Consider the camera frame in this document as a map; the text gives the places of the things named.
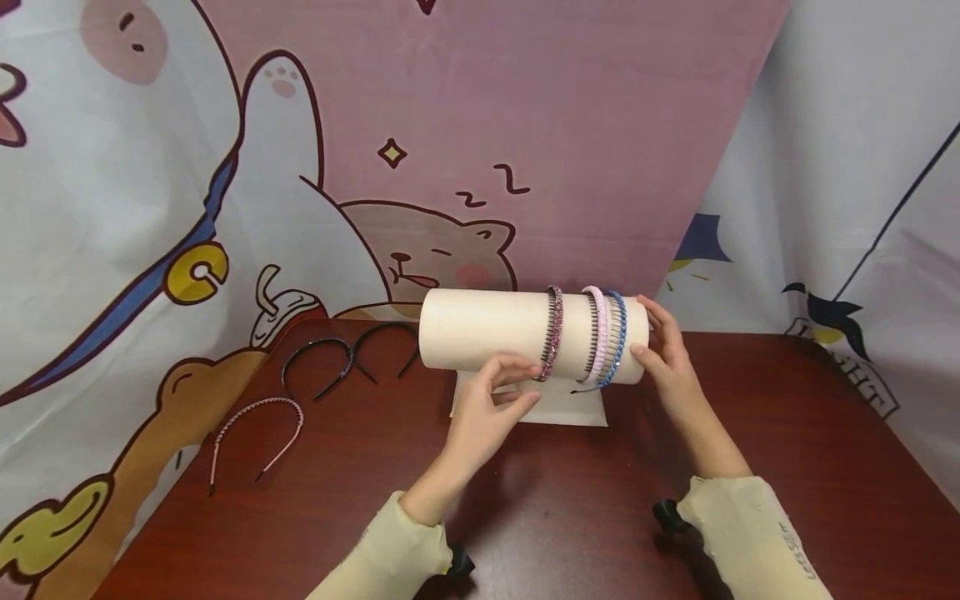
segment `fabric backdrop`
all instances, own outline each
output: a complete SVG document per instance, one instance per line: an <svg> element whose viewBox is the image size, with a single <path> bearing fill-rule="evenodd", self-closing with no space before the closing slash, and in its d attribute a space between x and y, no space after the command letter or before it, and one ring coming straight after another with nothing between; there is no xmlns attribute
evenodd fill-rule
<svg viewBox="0 0 960 600"><path fill-rule="evenodd" d="M296 320L653 294L785 12L0 0L0 597L89 596Z"/></svg>
<svg viewBox="0 0 960 600"><path fill-rule="evenodd" d="M958 22L795 3L658 293L687 329L823 344L956 506Z"/></svg>

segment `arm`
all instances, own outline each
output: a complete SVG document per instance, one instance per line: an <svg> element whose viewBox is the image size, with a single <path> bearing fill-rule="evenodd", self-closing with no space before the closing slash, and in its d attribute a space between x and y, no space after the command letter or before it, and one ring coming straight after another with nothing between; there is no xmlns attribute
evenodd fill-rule
<svg viewBox="0 0 960 600"><path fill-rule="evenodd" d="M656 302L637 300L647 309L662 356L642 346L630 352L656 381L699 475L677 507L681 517L700 532L736 600L828 600L777 496L754 477L707 402L677 321Z"/></svg>
<svg viewBox="0 0 960 600"><path fill-rule="evenodd" d="M440 456L408 492L391 496L350 555L307 600L406 600L427 579L446 573L452 557L444 513L540 399L493 390L539 372L526 359L494 356L457 398Z"/></svg>

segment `brown tabletop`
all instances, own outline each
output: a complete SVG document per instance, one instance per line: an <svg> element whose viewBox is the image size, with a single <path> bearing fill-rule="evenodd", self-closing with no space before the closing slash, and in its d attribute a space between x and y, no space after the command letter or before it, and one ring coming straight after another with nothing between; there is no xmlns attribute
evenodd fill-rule
<svg viewBox="0 0 960 600"><path fill-rule="evenodd" d="M304 343L352 342L372 326L312 321L279 342L235 408L283 394L279 370ZM826 357L775 336L688 334L703 386L757 474L800 532L834 597L958 597L960 516ZM207 497L212 440L96 598L300 600L340 562L390 492L444 443L454 375L419 361L400 330L365 345L358 370L315 348L290 372L306 424L263 479L296 422L270 405L238 421ZM430 582L436 598L719 598L690 543L660 535L650 506L679 498L691 468L649 381L605 392L610 428L521 424L474 479L448 523L477 564L469 582Z"/></svg>

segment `sleeve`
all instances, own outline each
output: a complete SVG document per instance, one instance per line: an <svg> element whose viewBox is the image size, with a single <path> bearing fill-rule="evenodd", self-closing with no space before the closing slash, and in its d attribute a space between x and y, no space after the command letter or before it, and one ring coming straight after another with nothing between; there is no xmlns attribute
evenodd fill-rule
<svg viewBox="0 0 960 600"><path fill-rule="evenodd" d="M402 496L390 496L353 551L307 600L407 600L427 579L450 569L443 526L411 520L400 508Z"/></svg>
<svg viewBox="0 0 960 600"><path fill-rule="evenodd" d="M694 477L677 506L736 600L832 598L773 489L759 477Z"/></svg>

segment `left hand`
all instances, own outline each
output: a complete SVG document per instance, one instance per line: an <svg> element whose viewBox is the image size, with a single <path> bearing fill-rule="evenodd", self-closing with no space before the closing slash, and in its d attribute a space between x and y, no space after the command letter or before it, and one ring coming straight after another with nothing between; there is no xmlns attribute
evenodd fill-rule
<svg viewBox="0 0 960 600"><path fill-rule="evenodd" d="M539 392L493 390L532 379L540 366L512 354L496 354L464 387L454 404L443 457L472 477L503 445L514 426L540 400Z"/></svg>

